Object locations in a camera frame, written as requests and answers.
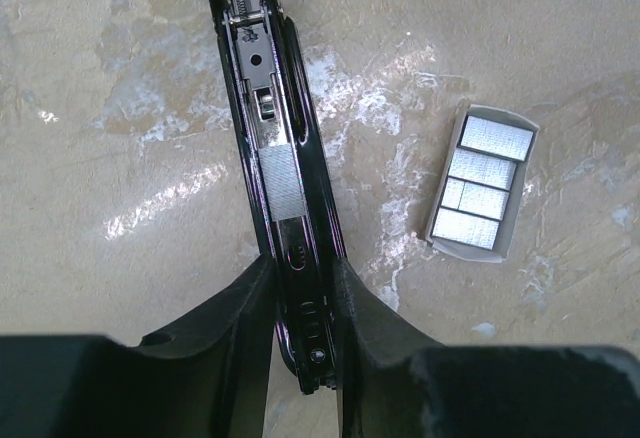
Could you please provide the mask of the black stapler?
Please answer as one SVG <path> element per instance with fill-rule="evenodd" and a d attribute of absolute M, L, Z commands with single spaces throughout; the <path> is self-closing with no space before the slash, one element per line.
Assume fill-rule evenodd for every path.
<path fill-rule="evenodd" d="M 275 331 L 300 389 L 336 384 L 333 265 L 346 255 L 298 34 L 278 0 L 209 0 Z"/>

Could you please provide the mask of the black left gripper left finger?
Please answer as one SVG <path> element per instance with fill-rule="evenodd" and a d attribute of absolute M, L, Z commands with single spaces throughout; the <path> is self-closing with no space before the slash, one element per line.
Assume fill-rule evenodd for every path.
<path fill-rule="evenodd" d="M 1 340 L 5 437 L 258 437 L 273 334 L 273 263 L 128 347 L 100 335 Z"/>

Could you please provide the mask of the staple tray with staples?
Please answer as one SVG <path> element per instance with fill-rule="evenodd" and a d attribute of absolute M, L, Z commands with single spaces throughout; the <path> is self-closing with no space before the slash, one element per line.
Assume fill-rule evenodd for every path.
<path fill-rule="evenodd" d="M 425 228 L 434 250 L 469 262 L 506 260 L 538 133 L 511 111 L 471 104 L 458 113 Z"/>

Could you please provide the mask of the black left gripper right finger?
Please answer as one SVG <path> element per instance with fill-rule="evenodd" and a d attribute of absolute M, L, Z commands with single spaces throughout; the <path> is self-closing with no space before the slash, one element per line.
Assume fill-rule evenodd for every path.
<path fill-rule="evenodd" d="M 333 266 L 343 437 L 635 437 L 639 363 L 601 346 L 446 346 Z"/>

